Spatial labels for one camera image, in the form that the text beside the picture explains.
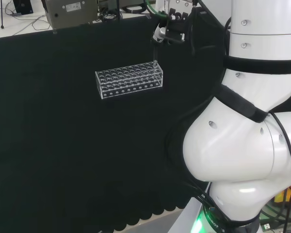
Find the wire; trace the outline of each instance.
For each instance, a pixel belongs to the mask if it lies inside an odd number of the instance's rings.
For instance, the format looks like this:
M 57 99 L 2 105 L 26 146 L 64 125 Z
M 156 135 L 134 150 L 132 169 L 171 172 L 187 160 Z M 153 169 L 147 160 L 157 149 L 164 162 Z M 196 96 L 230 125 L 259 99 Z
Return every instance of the wire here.
M 271 210 L 272 212 L 274 212 L 275 214 L 280 215 L 281 217 L 286 218 L 286 216 L 283 213 L 278 212 L 277 210 L 273 209 L 271 206 L 269 205 L 265 205 L 266 208 L 268 208 L 269 210 Z
M 270 114 L 273 116 L 273 118 L 277 122 L 278 126 L 282 130 L 282 133 L 283 133 L 283 135 L 284 135 L 284 137 L 286 139 L 286 143 L 287 143 L 287 146 L 288 146 L 288 149 L 289 149 L 289 153 L 290 153 L 290 156 L 291 156 L 291 142 L 289 140 L 288 134 L 287 134 L 285 128 L 283 127 L 283 125 L 281 124 L 280 120 L 276 116 L 276 114 L 273 111 L 270 111 Z M 287 215 L 286 215 L 285 225 L 283 227 L 283 233 L 286 233 L 286 231 L 287 231 L 288 222 L 289 222 L 289 216 L 290 216 L 290 211 L 291 211 L 291 195 L 290 195 L 290 199 L 289 199 L 289 205 L 288 205 L 288 209 L 287 209 Z
M 122 7 L 122 10 L 125 11 L 126 13 L 130 13 L 130 14 L 140 14 L 140 13 L 146 11 L 146 5 L 144 3 L 137 5 L 137 6 L 140 6 L 141 9 L 137 9 L 137 10 L 129 9 L 129 7 L 133 7 L 133 6 L 136 6 L 136 5 L 124 6 L 124 7 Z
M 211 13 L 211 11 L 208 9 L 208 7 L 203 3 L 202 0 L 198 0 L 198 3 L 201 5 L 201 7 L 207 12 L 208 15 L 210 15 L 215 22 L 217 23 L 217 25 L 219 26 L 219 28 L 221 28 L 222 30 L 225 31 L 225 29 L 223 28 L 222 24 L 218 21 L 218 19 L 213 15 L 213 13 Z
M 157 15 L 159 16 L 160 18 L 163 18 L 163 19 L 167 19 L 168 16 L 167 15 L 163 15 L 161 13 L 158 13 L 152 6 L 151 4 L 149 3 L 149 0 L 144 0 L 144 3 L 147 5 L 147 10 L 151 13 L 153 13 L 154 15 Z
M 265 224 L 267 224 L 267 223 L 271 223 L 271 222 L 275 222 L 275 221 L 277 221 L 277 220 L 280 218 L 280 216 L 282 215 L 282 213 L 283 213 L 283 211 L 284 211 L 284 209 L 285 209 L 286 198 L 287 198 L 287 191 L 288 191 L 288 190 L 285 189 L 285 191 L 284 191 L 284 195 L 283 195 L 283 201 L 282 201 L 282 204 L 281 204 L 280 210 L 279 210 L 279 212 L 277 213 L 277 216 L 275 216 L 275 217 L 270 216 L 268 219 L 261 221 L 262 225 L 265 225 Z
M 228 37 L 228 28 L 229 28 L 229 24 L 231 23 L 232 18 L 230 17 L 225 26 L 224 26 L 224 47 L 225 47 L 225 53 L 226 55 L 229 54 L 229 37 Z
M 50 25 L 48 26 L 48 28 L 44 28 L 44 29 L 36 29 L 36 28 L 33 26 L 33 24 L 34 24 L 36 21 L 40 20 L 40 18 L 42 18 L 42 17 L 45 17 L 45 15 L 44 15 L 44 16 L 40 16 L 40 17 L 38 17 L 38 18 L 36 18 L 36 19 L 19 19 L 19 18 L 16 18 L 16 19 L 18 19 L 18 20 L 33 20 L 33 22 L 31 22 L 30 24 L 28 24 L 26 27 L 24 27 L 23 29 L 21 29 L 21 30 L 18 31 L 17 33 L 14 33 L 13 35 L 16 35 L 16 34 L 22 32 L 23 30 L 25 30 L 25 29 L 26 29 L 27 27 L 29 27 L 30 25 L 32 25 L 32 27 L 33 27 L 36 31 L 41 31 L 41 30 L 47 30 L 47 29 L 49 29 Z

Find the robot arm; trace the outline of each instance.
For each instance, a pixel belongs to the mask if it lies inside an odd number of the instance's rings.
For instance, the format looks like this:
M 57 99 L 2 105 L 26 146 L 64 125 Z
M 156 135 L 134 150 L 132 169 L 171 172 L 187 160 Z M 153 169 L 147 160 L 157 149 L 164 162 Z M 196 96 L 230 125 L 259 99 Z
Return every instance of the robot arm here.
M 291 0 L 204 0 L 224 25 L 231 16 L 229 55 L 235 58 L 291 60 Z M 156 9 L 190 14 L 192 3 L 158 0 Z M 155 37 L 170 39 L 169 25 Z M 291 96 L 291 74 L 259 74 L 227 69 L 222 84 L 269 112 Z M 291 141 L 291 113 L 277 114 Z M 256 123 L 217 98 L 191 125 L 183 143 L 194 177 L 212 182 L 210 196 L 234 221 L 254 219 L 277 193 L 291 185 L 291 156 L 272 116 Z

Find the white floor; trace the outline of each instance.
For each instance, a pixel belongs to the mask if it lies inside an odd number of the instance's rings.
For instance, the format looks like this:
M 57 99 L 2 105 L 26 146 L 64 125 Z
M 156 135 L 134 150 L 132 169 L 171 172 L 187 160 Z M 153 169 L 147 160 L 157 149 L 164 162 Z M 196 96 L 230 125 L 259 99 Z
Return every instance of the white floor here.
M 2 5 L 3 5 L 3 25 L 4 29 L 1 29 L 1 10 L 0 10 L 0 37 L 5 37 L 5 36 L 12 36 L 15 33 L 19 32 L 26 26 L 30 25 L 32 22 L 34 22 L 35 19 L 37 19 L 40 16 L 45 15 L 44 8 L 42 6 L 41 0 L 31 0 L 32 4 L 32 9 L 33 9 L 33 14 L 25 15 L 25 16 L 19 16 L 17 17 L 20 20 L 17 20 L 16 18 L 13 18 L 12 16 L 7 15 L 4 12 L 5 6 L 9 3 L 10 0 L 2 0 Z M 8 5 L 7 9 L 14 10 L 14 4 L 13 1 Z M 123 14 L 123 18 L 130 18 L 130 17 L 138 17 L 142 15 L 135 15 L 135 14 Z M 47 21 L 46 17 L 40 18 L 41 20 Z M 49 24 L 43 21 L 36 21 L 34 23 L 34 27 L 36 29 L 45 29 L 45 30 L 52 30 L 49 27 Z M 26 34 L 26 33 L 35 33 L 37 32 L 31 25 L 27 28 L 25 28 L 23 31 L 17 33 L 19 34 Z

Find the black cable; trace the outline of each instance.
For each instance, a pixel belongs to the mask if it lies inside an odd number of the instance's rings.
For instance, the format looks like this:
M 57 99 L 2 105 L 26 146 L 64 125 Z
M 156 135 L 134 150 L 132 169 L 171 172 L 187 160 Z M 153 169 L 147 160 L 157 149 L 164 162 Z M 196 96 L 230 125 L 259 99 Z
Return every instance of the black cable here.
M 225 26 L 224 26 L 224 47 L 225 47 L 225 51 L 226 51 L 226 55 L 229 54 L 229 24 L 231 23 L 231 17 L 227 20 Z
M 121 20 L 121 15 L 120 15 L 120 0 L 116 0 L 116 17 L 117 21 Z
M 141 9 L 137 9 L 137 10 L 129 9 L 129 7 L 134 7 L 134 6 L 140 6 Z M 126 13 L 130 13 L 130 14 L 140 14 L 140 13 L 146 11 L 146 4 L 141 3 L 139 5 L 124 6 L 124 7 L 122 7 L 122 10 L 125 11 Z
M 217 25 L 219 26 L 220 29 L 225 30 L 222 26 L 222 24 L 219 22 L 219 20 L 213 15 L 213 13 L 211 13 L 211 11 L 208 9 L 208 7 L 203 3 L 202 0 L 198 0 L 198 3 L 201 5 L 201 7 L 207 12 L 208 15 L 210 15 L 215 22 L 217 23 Z
M 192 8 L 192 17 L 190 19 L 190 42 L 191 42 L 191 49 L 192 49 L 192 56 L 195 56 L 195 46 L 194 46 L 194 35 L 193 35 L 193 23 L 196 20 L 196 13 L 197 13 L 197 8 L 193 7 Z
M 283 213 L 280 213 L 279 211 L 273 209 L 273 208 L 272 208 L 271 206 L 269 206 L 269 205 L 265 205 L 265 207 L 268 208 L 270 211 L 274 212 L 275 214 L 280 215 L 281 217 L 284 217 L 284 218 L 287 217 L 286 215 L 284 215 Z
M 270 111 L 270 114 L 273 116 L 273 118 L 275 119 L 275 121 L 277 122 L 278 126 L 280 127 L 280 129 L 282 130 L 282 133 L 286 139 L 286 143 L 289 149 L 289 153 L 291 156 L 291 142 L 289 140 L 288 134 L 285 130 L 285 128 L 283 127 L 283 125 L 281 124 L 280 120 L 278 119 L 278 117 L 276 116 L 276 114 L 272 111 Z M 288 222 L 289 222 L 289 216 L 290 216 L 290 211 L 291 211 L 291 196 L 289 199 L 289 205 L 288 205 L 288 209 L 287 209 L 287 214 L 286 214 L 286 219 L 285 219 L 285 225 L 283 227 L 283 233 L 286 233 L 287 231 L 287 227 L 288 227 Z
M 272 216 L 272 215 L 266 213 L 266 212 L 263 211 L 263 210 L 261 210 L 261 213 L 264 214 L 265 216 L 267 216 L 268 218 L 274 218 L 274 216 Z M 265 225 L 265 224 L 270 224 L 270 223 L 272 223 L 272 222 L 279 222 L 280 224 L 283 224 L 283 223 L 286 222 L 286 219 L 278 218 L 277 220 L 275 220 L 275 221 L 271 221 L 271 222 L 269 222 L 268 219 L 261 219 L 260 224 L 261 224 L 261 225 Z
M 267 219 L 267 222 L 266 223 L 263 223 L 263 225 L 267 224 L 267 223 L 271 223 L 271 222 L 274 222 L 274 221 L 277 221 L 280 216 L 282 215 L 284 209 L 285 209 L 285 204 L 286 204 L 286 198 L 287 198 L 287 192 L 288 190 L 285 189 L 284 191 L 284 195 L 283 195 L 283 201 L 282 201 L 282 204 L 281 204 L 281 207 L 280 207 L 280 210 L 277 214 L 277 216 L 273 217 L 273 216 L 270 216 L 269 219 Z

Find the cable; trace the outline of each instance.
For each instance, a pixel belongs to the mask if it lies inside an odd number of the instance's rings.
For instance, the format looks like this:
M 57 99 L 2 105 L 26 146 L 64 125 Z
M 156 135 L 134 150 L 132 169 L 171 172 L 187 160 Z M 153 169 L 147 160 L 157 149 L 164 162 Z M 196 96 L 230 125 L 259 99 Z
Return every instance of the cable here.
M 117 21 L 121 20 L 121 16 L 120 16 L 120 0 L 116 0 L 116 18 L 117 18 Z
M 262 223 L 262 225 L 265 225 L 265 224 L 267 224 L 267 223 L 271 223 L 271 222 L 274 222 L 274 221 L 277 221 L 279 218 L 280 218 L 280 216 L 282 215 L 282 213 L 283 213 L 283 211 L 284 211 L 284 209 L 285 209 L 285 204 L 286 204 L 286 198 L 287 198 L 287 189 L 285 189 L 285 191 L 284 191 L 284 195 L 283 195 L 283 201 L 282 201 L 282 204 L 281 204 L 281 207 L 280 207 L 280 210 L 279 210 L 279 212 L 278 212 L 278 214 L 277 214 L 277 216 L 275 216 L 275 217 L 273 217 L 273 216 L 268 216 L 268 219 L 267 219 L 267 221 L 263 221 Z
M 137 10 L 129 9 L 129 7 L 133 7 L 133 6 L 136 6 L 136 5 L 124 6 L 124 7 L 122 7 L 122 10 L 125 11 L 126 13 L 130 13 L 130 14 L 140 14 L 140 13 L 146 11 L 146 5 L 144 3 L 137 5 L 137 6 L 140 6 L 141 9 L 137 9 Z
M 228 37 L 228 28 L 229 24 L 231 23 L 231 17 L 227 20 L 225 26 L 224 26 L 224 47 L 226 51 L 226 55 L 228 56 L 229 54 L 229 37 Z
M 19 19 L 19 18 L 16 18 L 16 19 L 18 19 L 18 20 L 33 20 L 33 22 L 31 22 L 30 24 L 28 24 L 26 27 L 24 27 L 23 29 L 21 29 L 21 30 L 18 31 L 17 33 L 14 33 L 13 35 L 16 35 L 16 34 L 22 32 L 23 30 L 25 30 L 25 29 L 26 29 L 27 27 L 29 27 L 30 25 L 32 25 L 32 27 L 33 27 L 36 31 L 47 30 L 47 29 L 49 29 L 50 25 L 48 26 L 48 28 L 45 28 L 45 29 L 36 29 L 36 28 L 33 26 L 33 24 L 34 24 L 36 21 L 40 20 L 40 18 L 42 18 L 42 17 L 45 17 L 45 15 L 44 15 L 44 16 L 40 16 L 40 17 L 38 17 L 38 18 L 36 18 L 36 19 Z
M 191 43 L 191 49 L 192 49 L 192 56 L 194 56 L 195 55 L 195 46 L 194 46 L 194 36 L 193 36 L 193 23 L 196 20 L 196 14 L 197 14 L 196 5 L 193 5 L 191 14 L 192 14 L 192 17 L 190 18 L 190 43 Z
M 286 218 L 286 216 L 283 213 L 280 213 L 279 211 L 273 209 L 271 206 L 269 205 L 265 205 L 266 208 L 268 208 L 270 211 L 274 212 L 275 214 L 280 215 L 281 217 Z
M 203 3 L 202 0 L 198 0 L 198 3 L 201 5 L 201 7 L 207 12 L 208 15 L 210 15 L 215 22 L 218 24 L 219 28 L 221 28 L 222 30 L 225 30 L 222 26 L 222 24 L 218 21 L 218 19 L 213 15 L 213 13 L 208 9 L 208 7 Z
M 144 3 L 146 4 L 147 6 L 147 10 L 157 16 L 159 16 L 160 18 L 163 18 L 163 19 L 167 19 L 168 16 L 167 15 L 163 15 L 161 13 L 158 13 L 152 6 L 151 4 L 149 3 L 149 0 L 144 0 Z
M 291 156 L 291 142 L 289 140 L 288 134 L 285 130 L 285 128 L 283 127 L 283 125 L 281 124 L 280 120 L 278 119 L 278 117 L 276 116 L 276 114 L 273 111 L 270 111 L 270 114 L 273 116 L 273 118 L 275 119 L 275 121 L 277 122 L 277 124 L 279 125 L 280 129 L 282 130 L 282 133 L 286 139 L 286 143 L 289 149 L 289 153 Z M 290 216 L 290 211 L 291 211 L 291 196 L 289 199 L 289 205 L 288 205 L 288 209 L 287 209 L 287 215 L 286 215 L 286 220 L 285 220 L 285 225 L 283 227 L 283 233 L 286 233 L 287 231 L 287 227 L 288 227 L 288 222 L 289 222 L 289 216 Z

